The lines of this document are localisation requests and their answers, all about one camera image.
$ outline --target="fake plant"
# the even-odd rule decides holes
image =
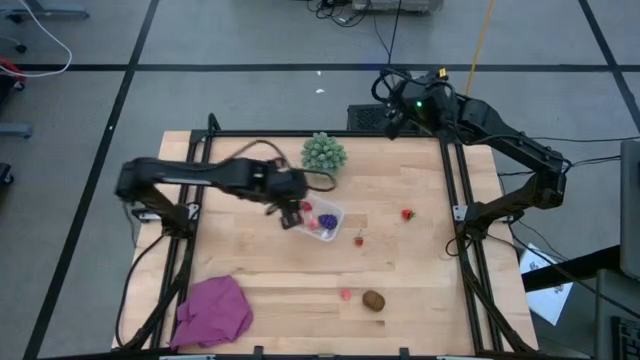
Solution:
[[[347,161],[344,146],[338,144],[335,137],[326,133],[314,133],[304,143],[302,149],[302,166],[309,170],[324,171],[335,174]]]

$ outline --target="wooden table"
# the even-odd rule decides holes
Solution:
[[[188,140],[189,132],[165,133],[159,157],[184,160]],[[250,140],[215,138],[212,160],[223,159]],[[300,164],[305,139],[269,140],[294,165]],[[338,188],[320,194],[346,212],[344,225],[331,243],[282,230],[277,216],[264,216],[264,205],[206,189],[191,281],[232,274],[255,320],[235,343],[212,349],[183,347],[182,352],[247,354],[262,345],[268,354],[397,355],[400,347],[408,347],[412,355],[473,354],[458,260],[444,251],[453,238],[453,225],[437,140],[339,141],[349,160],[338,176]],[[453,148],[450,151],[455,158]],[[498,197],[490,149],[474,146],[465,152],[476,201]],[[244,154],[258,159],[274,155],[266,146]],[[178,186],[159,188],[177,201]],[[404,208],[417,213],[408,223],[400,217]],[[360,229],[364,246],[358,248],[353,237]],[[159,233],[159,223],[143,225],[136,256]],[[489,233],[511,241],[504,224],[494,224]],[[133,336],[158,300],[168,243],[165,240],[151,251],[131,279],[121,325],[123,339]],[[497,306],[522,338],[537,348],[514,250],[494,240],[486,240],[484,246]],[[353,298],[343,301],[341,289],[350,289]],[[382,312],[362,305],[361,295],[368,289],[386,298]],[[485,347],[491,348],[486,313],[477,304]],[[169,341],[173,314],[172,306],[162,345]]]

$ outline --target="purple cloth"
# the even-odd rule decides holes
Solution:
[[[253,322],[242,289],[229,275],[193,284],[177,316],[178,329],[170,343],[174,350],[181,345],[207,348],[233,342]]]

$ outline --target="clear plastic bowl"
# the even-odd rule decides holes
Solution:
[[[302,215],[302,218],[304,219],[304,224],[298,225],[294,229],[307,235],[311,235],[321,241],[333,241],[338,235],[338,232],[340,232],[340,227],[342,226],[342,222],[344,221],[344,211],[334,203],[323,200],[311,194],[307,195],[307,197],[303,201],[311,204],[311,211],[304,211],[300,209],[300,215]],[[325,229],[324,227],[322,227],[322,225],[319,225],[317,229],[312,229],[307,226],[310,220],[318,220],[318,217],[320,215],[325,214],[333,215],[338,220],[338,223],[333,230]]]

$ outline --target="gray carpet floor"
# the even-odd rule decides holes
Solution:
[[[126,65],[150,0],[69,2],[85,5],[91,17],[43,24],[71,48],[73,63]],[[589,4],[618,64],[640,64],[635,46],[640,2]],[[489,0],[445,0],[430,17],[402,14],[393,62],[469,64],[488,5]],[[377,15],[387,43],[394,15]],[[63,64],[66,59],[32,21],[2,21],[0,35],[29,47],[24,55],[0,47],[0,56],[18,64]],[[480,64],[606,65],[578,1],[498,0],[486,36]],[[317,20],[304,1],[293,0],[160,0],[140,57],[140,64],[177,65],[384,62],[371,16],[343,29]],[[34,127],[28,140],[0,139],[0,161],[11,163],[16,176],[0,201],[0,358],[24,353],[121,86],[125,67],[114,69],[122,71],[69,71],[32,79],[0,112],[3,122]],[[623,75],[639,94],[640,74]],[[40,356],[110,348],[133,251],[113,195],[124,161],[156,155],[164,131],[202,128],[209,112],[216,113],[224,129],[345,129],[349,104],[374,102],[369,89],[376,76],[365,70],[136,72]],[[467,76],[452,72],[451,82],[462,91]],[[478,72],[472,95],[530,136],[638,135],[609,72]],[[575,161],[619,154],[617,143],[549,145]],[[498,171],[521,169],[501,154],[495,159]],[[570,258],[617,244],[618,173],[615,162],[572,170],[564,206],[529,210],[525,223]],[[524,180],[506,178],[505,188],[513,190]],[[522,240],[548,249],[526,228],[516,225],[514,230]],[[534,321],[543,348],[559,351],[559,343],[589,354],[593,332],[569,329],[592,324],[594,300],[574,289],[558,326]]]

